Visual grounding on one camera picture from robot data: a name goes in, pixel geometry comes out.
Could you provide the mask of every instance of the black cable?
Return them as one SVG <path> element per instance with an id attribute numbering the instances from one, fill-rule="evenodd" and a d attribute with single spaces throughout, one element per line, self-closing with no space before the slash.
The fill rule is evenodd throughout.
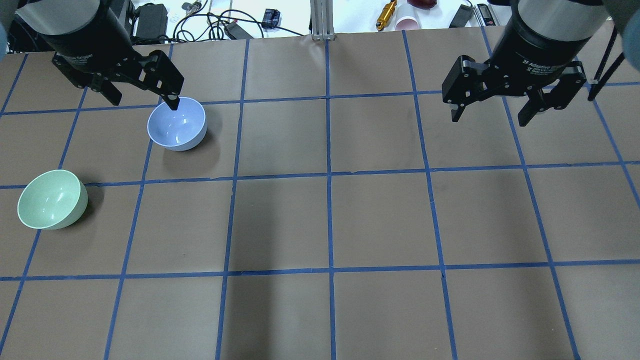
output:
<path id="1" fill-rule="evenodd" d="M 31 43 L 33 44 L 33 50 L 40 52 L 40 48 L 38 47 L 38 44 L 36 44 L 36 40 L 31 36 L 31 33 L 24 27 L 24 25 L 22 25 L 21 22 L 15 21 L 15 23 L 18 24 L 22 28 L 22 30 L 24 30 L 25 34 L 27 34 L 29 40 L 31 40 Z"/>
<path id="2" fill-rule="evenodd" d="M 288 32 L 290 32 L 290 33 L 292 33 L 292 34 L 296 34 L 296 35 L 301 36 L 301 37 L 303 37 L 303 36 L 304 36 L 304 35 L 302 35 L 301 33 L 297 33 L 297 32 L 295 32 L 295 31 L 293 31 L 293 30 L 289 30 L 289 29 L 281 28 L 280 26 L 274 26 L 274 28 L 276 28 L 276 29 L 280 29 L 280 30 L 284 30 L 284 31 L 288 31 Z"/>
<path id="3" fill-rule="evenodd" d="M 607 44 L 607 49 L 604 51 L 602 55 L 602 60 L 600 60 L 600 64 L 598 65 L 598 70 L 596 71 L 596 76 L 593 79 L 598 82 L 600 80 L 600 75 L 604 71 L 605 65 L 607 65 L 607 60 L 609 59 L 609 55 L 611 54 L 611 49 L 613 49 L 613 44 L 616 42 L 616 38 L 618 37 L 618 29 L 613 27 L 613 31 L 611 32 L 611 37 L 609 38 L 609 43 Z"/>
<path id="4" fill-rule="evenodd" d="M 225 10 L 225 11 L 221 12 L 221 13 L 220 13 L 220 15 L 218 16 L 218 18 L 225 18 L 225 16 L 224 16 L 224 15 L 225 15 L 226 13 L 228 13 L 228 12 L 229 12 L 229 13 L 230 13 L 230 12 L 237 12 L 237 13 L 241 13 L 241 14 L 244 14 L 244 15 L 248 16 L 249 18 L 251 18 L 251 20 L 253 20 L 253 22 L 254 22 L 254 23 L 256 23 L 256 25 L 258 25 L 258 30 L 260 30 L 260 36 L 261 36 L 262 38 L 264 38 L 264 31 L 262 30 L 262 26 L 260 25 L 260 24 L 261 24 L 261 22 L 259 22 L 258 20 L 256 20 L 256 19 L 255 19 L 255 17 L 251 16 L 249 13 L 246 13 L 246 12 L 244 12 L 244 11 L 242 11 L 242 10 L 228 9 L 228 10 Z"/>
<path id="5" fill-rule="evenodd" d="M 613 72 L 618 69 L 618 67 L 620 66 L 620 64 L 622 64 L 622 61 L 624 61 L 624 59 L 625 59 L 625 53 L 621 53 L 620 55 L 618 55 L 618 57 L 613 61 L 613 64 L 611 64 L 611 66 L 609 67 L 609 70 L 607 70 L 607 72 L 605 72 L 604 75 L 602 76 L 602 80 L 598 81 L 597 84 L 594 84 L 591 87 L 591 91 L 589 91 L 589 97 L 587 97 L 587 100 L 593 101 L 596 98 L 596 96 L 602 90 L 602 88 L 607 83 L 609 78 L 613 75 Z"/>
<path id="6" fill-rule="evenodd" d="M 239 12 L 242 13 L 246 16 L 248 16 L 249 18 L 251 18 L 251 20 L 247 20 L 247 19 L 239 19 L 237 17 L 230 17 L 230 16 L 225 16 L 226 13 L 230 13 L 230 12 Z M 185 30 L 184 29 L 184 24 L 186 23 L 186 21 L 192 17 L 198 17 L 198 16 L 206 16 L 207 17 L 207 29 L 205 29 L 205 31 L 199 36 L 196 37 L 194 36 L 194 34 L 192 34 L 192 32 Z M 176 42 L 201 42 L 201 41 L 209 41 L 209 40 L 224 40 L 224 26 L 226 24 L 229 24 L 228 21 L 222 20 L 222 19 L 226 19 L 226 20 L 235 20 L 235 21 L 244 21 L 244 22 L 252 22 L 256 25 L 258 25 L 258 29 L 260 30 L 260 35 L 262 36 L 262 38 L 264 38 L 264 32 L 262 30 L 262 26 L 261 26 L 261 22 L 258 21 L 255 17 L 252 17 L 250 14 L 241 11 L 241 10 L 235 10 L 235 9 L 228 9 L 225 10 L 224 12 L 220 13 L 220 15 L 216 15 L 214 13 L 194 13 L 192 15 L 189 15 L 187 17 L 182 18 L 180 21 L 178 21 L 178 23 L 176 23 L 175 27 L 173 28 L 173 36 L 171 38 L 166 37 L 167 39 L 172 39 Z M 293 30 L 289 30 L 287 28 L 282 28 L 280 26 L 276 26 L 275 28 L 280 29 L 280 30 L 284 30 L 287 32 L 290 32 L 292 34 L 298 35 L 298 36 L 304 36 L 301 33 L 295 32 Z M 206 34 L 209 34 L 209 38 L 208 39 L 202 39 L 202 37 Z M 189 36 L 190 38 L 180 38 L 180 35 L 183 36 Z"/>

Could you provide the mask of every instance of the light blue bowl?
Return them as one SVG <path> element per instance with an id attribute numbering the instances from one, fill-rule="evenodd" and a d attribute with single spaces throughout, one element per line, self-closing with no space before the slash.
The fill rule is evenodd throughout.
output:
<path id="1" fill-rule="evenodd" d="M 190 97 L 181 97 L 175 111 L 163 102 L 153 110 L 147 122 L 151 140 L 173 151 L 185 151 L 198 145 L 206 132 L 204 108 Z"/>
<path id="2" fill-rule="evenodd" d="M 61 229 L 76 222 L 87 204 L 84 184 L 72 172 L 48 171 L 22 191 L 18 217 L 32 229 Z"/>

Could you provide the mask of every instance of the white cup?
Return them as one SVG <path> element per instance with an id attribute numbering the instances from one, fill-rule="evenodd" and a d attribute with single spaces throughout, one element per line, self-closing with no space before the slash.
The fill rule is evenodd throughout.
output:
<path id="1" fill-rule="evenodd" d="M 420 29 L 418 15 L 415 7 L 410 4 L 402 4 L 396 8 L 396 30 L 416 30 Z"/>

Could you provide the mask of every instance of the brass cylinder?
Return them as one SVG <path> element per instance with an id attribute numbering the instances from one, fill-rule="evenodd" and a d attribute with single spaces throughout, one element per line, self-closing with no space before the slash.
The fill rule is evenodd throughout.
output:
<path id="1" fill-rule="evenodd" d="M 378 21 L 376 22 L 376 29 L 378 29 L 378 31 L 382 31 L 382 29 L 387 27 L 391 16 L 393 16 L 394 12 L 396 11 L 396 4 L 397 0 L 391 0 L 391 2 L 389 2 L 389 4 L 386 4 L 382 9 L 382 12 L 378 17 Z"/>

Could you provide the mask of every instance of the blue tape grid line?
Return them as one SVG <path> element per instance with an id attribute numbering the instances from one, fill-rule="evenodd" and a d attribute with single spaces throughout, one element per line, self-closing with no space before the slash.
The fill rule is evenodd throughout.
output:
<path id="1" fill-rule="evenodd" d="M 133 211 L 133 219 L 131 220 L 131 230 L 129 230 L 129 240 L 127 241 L 127 248 L 124 253 L 124 260 L 122 261 L 122 270 L 120 271 L 118 290 L 116 292 L 116 299 L 113 304 L 113 312 L 111 313 L 111 322 L 109 324 L 109 332 L 107 335 L 107 343 L 104 347 L 104 360 L 109 359 L 109 351 L 111 350 L 111 340 L 113 339 L 113 330 L 116 325 L 116 318 L 118 316 L 118 308 L 120 307 L 120 298 L 122 296 L 122 288 L 124 287 L 124 281 L 126 279 L 127 266 L 129 265 L 129 256 L 131 254 L 131 245 L 133 244 L 133 238 L 136 232 L 136 224 L 138 222 L 138 214 L 140 213 L 140 204 L 142 203 L 142 194 L 145 191 L 145 177 L 147 176 L 147 169 L 149 166 L 149 158 L 151 157 L 151 149 L 153 142 L 149 140 L 147 146 L 147 155 L 145 156 L 145 166 L 142 170 L 142 180 L 140 184 L 140 190 L 138 191 L 138 200 L 136 201 L 136 207 Z"/>
<path id="2" fill-rule="evenodd" d="M 624 161 L 626 165 L 640 165 L 640 161 Z M 620 166 L 618 161 L 605 161 L 601 163 L 556 163 L 556 164 L 527 164 L 527 168 L 566 168 L 566 167 L 608 167 L 608 166 Z M 444 167 L 444 168 L 430 168 L 430 172 L 457 172 L 457 171 L 483 171 L 483 170 L 513 170 L 522 169 L 522 165 L 495 165 L 495 166 L 477 166 L 477 167 Z M 361 170 L 361 171 L 340 171 L 332 172 L 332 176 L 360 176 L 360 175 L 389 175 L 389 174 L 415 174 L 422 173 L 426 170 L 423 168 L 406 168 L 406 169 L 392 169 L 392 170 Z M 246 180 L 261 180 L 261 179 L 290 179 L 297 177 L 325 177 L 326 172 L 311 172 L 311 173 L 297 173 L 297 174 L 274 174 L 274 175 L 252 175 L 252 176 L 238 176 L 238 181 Z M 152 179 L 144 181 L 121 181 L 115 183 L 86 183 L 85 186 L 130 186 L 145 184 L 164 184 L 164 183 L 198 183 L 209 181 L 232 181 L 232 176 L 222 177 L 186 177 L 178 179 Z M 26 184 L 20 185 L 0 185 L 0 190 L 3 189 L 24 189 Z"/>
<path id="3" fill-rule="evenodd" d="M 2 109 L 0 110 L 0 116 L 4 114 L 4 111 L 6 110 L 6 106 L 9 104 L 9 99 L 11 99 L 13 90 L 15 90 L 15 85 L 18 83 L 18 78 L 20 78 L 20 74 L 22 74 L 22 70 L 24 69 L 24 64 L 27 62 L 28 57 L 29 57 L 29 54 L 25 54 L 24 57 L 22 58 L 22 63 L 20 63 L 18 72 L 15 74 L 15 78 L 13 79 L 13 83 L 11 84 L 11 88 L 9 89 L 9 94 L 6 95 L 6 99 L 4 100 L 4 104 L 2 105 Z"/>
<path id="4" fill-rule="evenodd" d="M 610 259 L 610 260 L 574 260 L 555 261 L 556 267 L 572 266 L 609 266 L 609 265 L 640 265 L 640 259 Z M 546 268 L 546 261 L 533 263 L 480 263 L 480 264 L 448 264 L 446 270 L 482 270 L 482 269 L 510 269 L 510 268 Z M 173 279 L 183 277 L 235 277 L 235 276 L 270 276 L 292 274 L 329 274 L 357 273 L 357 272 L 405 272 L 405 271 L 441 271 L 440 265 L 397 265 L 397 266 L 345 266 L 333 268 L 290 268 L 276 270 L 236 270 L 212 272 L 174 272 L 126 274 L 125 279 Z M 105 280 L 119 279 L 120 274 L 83 274 L 83 275 L 33 275 L 24 278 L 26 281 L 65 281 L 65 280 Z M 0 282 L 20 281 L 21 276 L 0 277 Z"/>
<path id="5" fill-rule="evenodd" d="M 324 75 L 326 84 L 326 212 L 327 212 L 327 235 L 328 235 L 328 251 L 329 251 L 329 317 L 330 317 L 330 336 L 331 336 L 331 359 L 336 360 L 336 344 L 335 344 L 335 284 L 334 284 L 334 264 L 333 264 L 333 207 L 332 207 L 332 167 L 331 167 L 331 67 L 329 60 L 329 40 L 324 41 Z"/>
<path id="6" fill-rule="evenodd" d="M 587 88 L 589 89 L 589 91 L 591 91 L 591 83 L 589 83 L 587 81 L 586 83 Z M 627 162 L 625 162 L 625 160 L 622 157 L 622 153 L 620 152 L 620 148 L 618 147 L 618 144 L 616 144 L 615 139 L 613 138 L 613 134 L 611 133 L 611 129 L 609 128 L 609 125 L 607 124 L 607 120 L 604 117 L 604 114 L 602 113 L 602 109 L 600 109 L 600 105 L 598 105 L 598 101 L 597 100 L 593 100 L 593 107 L 595 108 L 596 112 L 598 113 L 598 117 L 600 117 L 600 122 L 602 123 L 602 127 L 604 128 L 604 131 L 607 133 L 607 137 L 609 138 L 609 141 L 611 142 L 611 146 L 613 147 L 613 151 L 616 153 L 616 157 L 618 158 L 618 162 L 616 163 L 617 165 L 620 165 L 622 167 L 622 171 L 625 173 L 625 177 L 627 178 L 627 182 L 629 183 L 629 187 L 631 188 L 631 192 L 634 196 L 634 199 L 636 200 L 636 205 L 638 206 L 638 208 L 640 209 L 640 196 L 638 196 L 638 191 L 637 188 L 634 184 L 634 180 L 631 178 L 631 174 L 629 173 L 629 169 L 627 168 Z M 630 164 L 635 165 L 636 161 L 631 161 Z"/>
<path id="7" fill-rule="evenodd" d="M 484 44 L 486 45 L 486 49 L 489 52 L 489 56 L 492 55 L 492 50 L 491 47 L 489 45 L 489 39 L 486 36 L 486 32 L 484 31 L 484 28 L 481 27 L 482 30 L 482 34 L 483 34 L 483 38 L 484 38 Z M 524 177 L 525 180 L 527 182 L 527 187 L 529 189 L 529 196 L 531 197 L 531 204 L 533 205 L 533 210 L 536 214 L 536 220 L 538 221 L 538 227 L 540 229 L 540 237 L 542 238 L 542 243 L 544 245 L 545 248 L 545 252 L 547 254 L 547 265 L 549 266 L 549 269 L 551 271 L 551 277 L 553 279 L 554 282 L 554 287 L 556 289 L 556 295 L 558 298 L 558 303 L 560 305 L 560 312 L 562 313 L 562 317 L 564 320 L 564 326 L 566 327 L 566 332 L 567 332 L 567 336 L 569 338 L 569 344 L 571 346 L 571 350 L 573 352 L 573 357 L 575 360 L 580 360 L 580 354 L 578 353 L 578 347 L 575 343 L 575 338 L 573 337 L 573 330 L 571 327 L 571 323 L 569 321 L 569 315 L 567 313 L 566 310 L 566 306 L 564 304 L 564 297 L 562 294 L 562 289 L 560 288 L 560 282 L 558 280 L 558 276 L 557 276 L 557 272 L 556 272 L 556 267 L 554 265 L 554 260 L 553 260 L 553 256 L 551 255 L 551 249 L 549 247 L 549 243 L 547 240 L 547 233 L 545 231 L 545 226 L 542 222 L 542 216 L 540 215 L 540 209 L 538 207 L 538 201 L 536 200 L 536 194 L 533 190 L 533 185 L 531 183 L 531 177 L 529 176 L 529 170 L 527 168 L 527 162 L 525 161 L 524 158 L 524 154 L 522 152 L 522 148 L 520 146 L 520 141 L 518 139 L 518 133 L 516 132 L 516 128 L 515 125 L 513 123 L 513 119 L 511 116 L 511 111 L 509 110 L 509 104 L 507 103 L 507 100 L 505 97 L 502 97 L 502 104 L 504 105 L 504 110 L 507 114 L 507 118 L 509 119 L 509 127 L 511 128 L 511 133 L 513 134 L 513 140 L 515 141 L 516 144 L 516 149 L 518 151 L 518 157 L 520 158 L 520 162 L 522 165 L 522 171 L 524 173 Z"/>
<path id="8" fill-rule="evenodd" d="M 409 50 L 409 41 L 406 37 L 406 31 L 402 30 L 402 37 L 404 41 L 404 50 L 406 52 L 406 59 L 409 64 L 409 73 L 411 75 L 411 86 L 413 90 L 413 104 L 415 106 L 415 116 L 417 119 L 418 134 L 420 136 L 420 148 L 422 150 L 422 160 L 424 162 L 425 174 L 427 177 L 427 189 L 429 193 L 429 203 L 431 205 L 431 217 L 433 221 L 433 230 L 435 232 L 436 247 L 438 249 L 438 266 L 440 267 L 440 281 L 442 283 L 442 294 L 444 298 L 444 308 L 447 317 L 447 328 L 449 330 L 449 344 L 451 346 L 451 355 L 453 360 L 458 360 L 458 350 L 456 348 L 456 337 L 453 329 L 453 318 L 451 315 L 451 303 L 449 302 L 449 287 L 447 285 L 447 267 L 444 261 L 444 254 L 442 252 L 442 242 L 440 241 L 440 227 L 438 225 L 438 215 L 436 212 L 435 199 L 433 197 L 433 187 L 431 182 L 431 168 L 429 166 L 429 158 L 427 157 L 427 150 L 424 144 L 424 133 L 422 132 L 422 117 L 420 115 L 420 104 L 418 102 L 418 91 L 415 84 L 415 74 L 413 72 L 413 62 L 411 59 L 411 51 Z"/>
<path id="9" fill-rule="evenodd" d="M 229 260 L 231 255 L 231 237 L 233 234 L 234 224 L 234 209 L 236 206 L 236 189 L 238 180 L 238 164 L 240 162 L 240 142 L 242 140 L 242 123 L 244 115 L 244 91 L 246 89 L 246 68 L 249 60 L 249 39 L 246 40 L 244 45 L 244 63 L 242 70 L 242 87 L 240 91 L 240 116 L 238 118 L 238 129 L 236 138 L 236 157 L 234 160 L 234 176 L 232 180 L 231 200 L 229 204 L 229 221 L 227 226 L 227 248 L 225 250 L 225 275 L 222 278 L 222 289 L 220 295 L 220 313 L 218 315 L 218 338 L 216 340 L 216 360 L 220 360 L 222 353 L 222 334 L 225 323 L 225 304 L 227 302 L 227 284 L 228 284 L 228 271 Z"/>
<path id="10" fill-rule="evenodd" d="M 635 86 L 640 83 L 611 83 L 605 86 Z M 418 90 L 418 95 L 434 95 L 442 94 L 441 90 Z M 408 96 L 413 95 L 413 92 L 385 92 L 385 93 L 371 93 L 371 94 L 347 94 L 347 95 L 322 95 L 322 96 L 304 96 L 304 97 L 279 97 L 273 99 L 246 99 L 243 103 L 255 103 L 255 102 L 280 102 L 280 101 L 309 101 L 309 100 L 324 100 L 324 99 L 356 99 L 361 97 L 386 97 L 386 96 Z M 222 101 L 202 101 L 203 105 L 221 105 L 221 104 L 239 104 L 240 100 L 222 100 Z M 123 105 L 123 106 L 106 106 L 99 108 L 82 108 L 80 112 L 85 111 L 104 111 L 104 110 L 131 110 L 131 109 L 145 109 L 155 108 L 158 104 L 145 104 L 145 105 Z M 1 115 L 30 115 L 30 114 L 46 114 L 46 113 L 73 113 L 76 109 L 56 109 L 56 110 L 30 110 L 30 111 L 0 111 Z"/>

